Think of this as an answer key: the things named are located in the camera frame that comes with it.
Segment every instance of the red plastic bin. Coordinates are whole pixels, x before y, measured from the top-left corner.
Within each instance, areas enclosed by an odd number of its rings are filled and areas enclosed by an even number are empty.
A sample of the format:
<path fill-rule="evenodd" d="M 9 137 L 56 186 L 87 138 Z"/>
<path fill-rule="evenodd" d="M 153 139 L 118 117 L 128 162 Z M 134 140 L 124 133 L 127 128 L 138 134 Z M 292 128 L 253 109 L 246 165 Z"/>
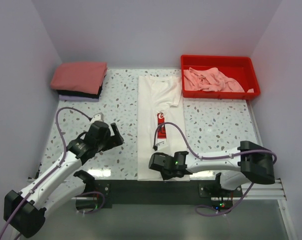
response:
<path fill-rule="evenodd" d="M 195 70 L 208 70 L 216 67 L 227 77 L 237 80 L 245 92 L 185 90 L 184 70 L 189 67 Z M 181 74 L 182 94 L 185 98 L 252 100 L 261 93 L 251 59 L 245 56 L 182 55 Z M 249 89 L 253 89 L 254 92 L 247 92 Z"/>

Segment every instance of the white t-shirt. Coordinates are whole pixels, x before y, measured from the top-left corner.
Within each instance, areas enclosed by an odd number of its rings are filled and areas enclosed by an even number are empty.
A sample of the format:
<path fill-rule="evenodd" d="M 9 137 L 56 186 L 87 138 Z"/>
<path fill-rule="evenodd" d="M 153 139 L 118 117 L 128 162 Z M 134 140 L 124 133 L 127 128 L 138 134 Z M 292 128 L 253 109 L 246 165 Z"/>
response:
<path fill-rule="evenodd" d="M 180 77 L 139 76 L 138 78 L 138 112 L 137 112 L 137 157 L 138 180 L 161 180 L 161 174 L 149 169 L 153 150 L 153 140 L 158 126 L 158 114 L 162 113 L 165 122 L 177 124 L 185 133 L 183 112 L 182 83 Z M 165 126 L 166 138 L 158 138 L 161 142 L 158 151 L 174 155 L 175 152 L 187 150 L 179 131 Z M 188 181 L 189 176 L 175 178 Z"/>

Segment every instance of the folded pink shirt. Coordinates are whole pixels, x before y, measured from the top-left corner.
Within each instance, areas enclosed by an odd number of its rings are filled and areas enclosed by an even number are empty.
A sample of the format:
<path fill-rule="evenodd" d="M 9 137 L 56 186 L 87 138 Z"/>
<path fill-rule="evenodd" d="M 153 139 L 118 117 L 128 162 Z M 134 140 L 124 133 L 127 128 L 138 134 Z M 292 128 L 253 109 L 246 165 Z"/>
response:
<path fill-rule="evenodd" d="M 106 62 L 62 63 L 51 81 L 54 90 L 69 90 L 87 94 L 97 94 L 107 72 Z"/>
<path fill-rule="evenodd" d="M 184 88 L 187 91 L 236 92 L 244 93 L 242 86 L 233 78 L 227 77 L 216 67 L 208 70 L 184 70 Z"/>

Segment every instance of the speckled countertop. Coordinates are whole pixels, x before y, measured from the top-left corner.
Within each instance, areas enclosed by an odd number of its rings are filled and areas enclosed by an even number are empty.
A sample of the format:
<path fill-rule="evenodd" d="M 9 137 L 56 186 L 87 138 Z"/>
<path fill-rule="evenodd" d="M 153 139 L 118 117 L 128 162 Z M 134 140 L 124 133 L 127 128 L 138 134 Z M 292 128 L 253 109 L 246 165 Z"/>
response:
<path fill-rule="evenodd" d="M 58 108 L 73 107 L 93 116 L 102 112 L 107 124 L 115 122 L 123 135 L 124 144 L 98 153 L 81 169 L 96 179 L 137 179 L 137 99 L 138 76 L 181 76 L 178 69 L 109 69 L 103 82 L 99 102 L 60 101 Z M 220 151 L 239 146 L 240 141 L 257 143 L 254 126 L 245 100 L 183 99 L 187 139 L 196 152 Z M 88 120 L 79 113 L 60 113 L 60 127 L 66 142 L 89 129 Z M 40 174 L 47 170 L 62 153 L 62 142 L 53 124 Z M 191 176 L 206 178 L 205 172 Z"/>

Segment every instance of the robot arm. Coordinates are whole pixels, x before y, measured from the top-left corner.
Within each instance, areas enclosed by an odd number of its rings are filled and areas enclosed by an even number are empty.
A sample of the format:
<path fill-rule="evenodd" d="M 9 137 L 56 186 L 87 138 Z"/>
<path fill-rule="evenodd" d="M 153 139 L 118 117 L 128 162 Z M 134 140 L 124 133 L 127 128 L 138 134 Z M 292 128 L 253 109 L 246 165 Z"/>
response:
<path fill-rule="evenodd" d="M 81 194 L 85 189 L 85 183 L 79 178 L 76 178 L 77 187 L 66 192 L 61 192 L 61 189 L 65 188 L 59 187 L 60 184 L 96 153 L 123 144 L 124 140 L 116 124 L 112 123 L 111 128 L 114 132 L 113 136 L 106 123 L 93 122 L 88 132 L 80 134 L 69 143 L 64 162 L 61 163 L 62 154 L 47 171 L 19 193 L 11 190 L 4 198 L 4 220 L 8 221 L 17 206 L 25 201 L 11 219 L 10 224 L 26 238 L 35 235 L 54 209 L 70 198 Z"/>
<path fill-rule="evenodd" d="M 238 186 L 253 182 L 257 184 L 274 184 L 275 175 L 273 158 L 270 153 L 252 151 L 269 151 L 250 141 L 241 141 L 239 147 L 227 151 L 206 152 L 199 154 L 203 157 L 230 156 L 216 160 L 202 160 L 187 151 L 178 151 L 174 156 L 156 152 L 149 161 L 149 169 L 159 171 L 163 180 L 184 175 L 208 171 L 228 170 L 219 175 L 220 187 L 224 190 L 235 190 Z M 236 155 L 250 151 L 249 154 Z"/>

